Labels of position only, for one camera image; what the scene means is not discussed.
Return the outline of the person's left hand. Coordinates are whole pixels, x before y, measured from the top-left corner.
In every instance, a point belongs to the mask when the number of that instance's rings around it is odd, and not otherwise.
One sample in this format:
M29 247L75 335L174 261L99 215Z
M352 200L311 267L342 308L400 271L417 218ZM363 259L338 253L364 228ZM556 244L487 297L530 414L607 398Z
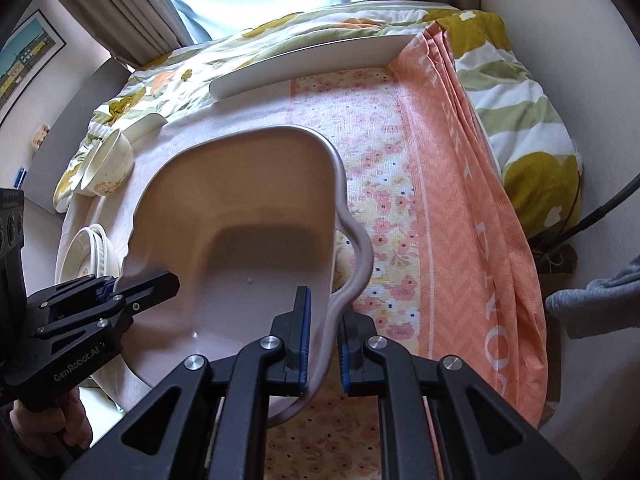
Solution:
M32 412L19 400L13 402L10 411L11 425L30 450L38 453L49 452L48 437L61 437L63 442L84 450L92 442L92 428L79 389L66 393L56 408L43 412Z

